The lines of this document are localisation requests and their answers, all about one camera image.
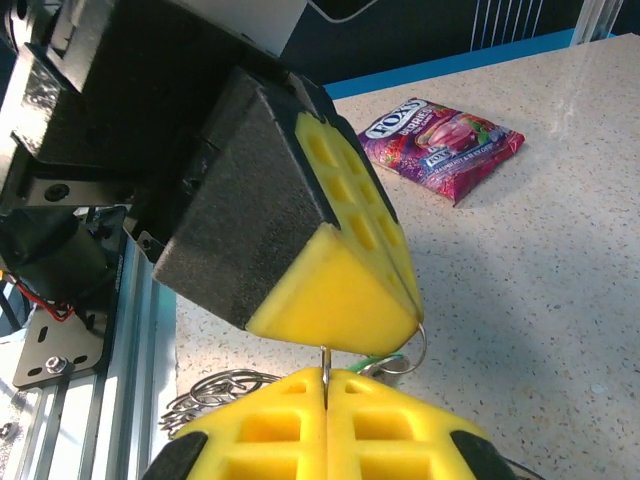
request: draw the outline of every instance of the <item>white panel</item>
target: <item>white panel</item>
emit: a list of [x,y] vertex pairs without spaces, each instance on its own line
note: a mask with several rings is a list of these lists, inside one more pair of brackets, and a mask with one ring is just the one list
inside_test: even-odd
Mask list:
[[306,0],[174,0],[280,56],[307,4]]

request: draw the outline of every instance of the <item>screw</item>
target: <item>screw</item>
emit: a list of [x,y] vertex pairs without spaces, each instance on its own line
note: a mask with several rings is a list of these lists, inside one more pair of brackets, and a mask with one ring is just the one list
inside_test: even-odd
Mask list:
[[15,423],[7,422],[0,427],[0,441],[6,442],[11,440],[11,438],[18,431],[18,426]]
[[49,373],[62,373],[67,367],[67,359],[62,357],[51,357],[44,364]]
[[59,202],[69,195],[69,191],[69,187],[64,183],[56,183],[47,188],[44,192],[44,198],[51,203]]

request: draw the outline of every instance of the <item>blue wall trim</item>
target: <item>blue wall trim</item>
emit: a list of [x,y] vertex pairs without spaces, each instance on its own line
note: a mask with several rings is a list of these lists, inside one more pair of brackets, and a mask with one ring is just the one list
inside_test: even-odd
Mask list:
[[570,45],[572,36],[573,28],[521,40],[519,42],[507,43],[497,47],[485,48],[483,50],[432,60],[409,67],[396,68],[387,72],[374,73],[373,75],[331,83],[325,85],[325,88],[327,92],[329,92],[329,95],[331,95],[331,98],[337,100],[339,98],[360,95],[361,93],[372,92],[382,88],[395,87],[427,78],[439,77],[463,70],[506,62],[516,58],[528,57],[538,53],[559,50]]

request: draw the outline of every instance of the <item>black mount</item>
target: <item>black mount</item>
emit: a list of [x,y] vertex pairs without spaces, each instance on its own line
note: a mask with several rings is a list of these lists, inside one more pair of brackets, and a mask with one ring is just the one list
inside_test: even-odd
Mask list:
[[[101,210],[88,219],[83,228],[92,233],[105,253],[110,275],[83,300],[84,320],[74,314],[64,322],[57,322],[38,307],[13,378],[16,388],[45,387],[61,378],[71,380],[98,373],[108,365],[127,240],[122,229],[126,213],[125,208],[117,207]],[[54,357],[63,365],[66,363],[60,371],[47,369],[47,361]]]

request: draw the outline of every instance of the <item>nut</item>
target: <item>nut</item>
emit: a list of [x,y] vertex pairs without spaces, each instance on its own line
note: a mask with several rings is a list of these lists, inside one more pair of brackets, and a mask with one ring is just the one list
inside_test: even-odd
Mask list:
[[62,357],[50,357],[44,364],[49,373],[62,373],[67,368],[67,359]]

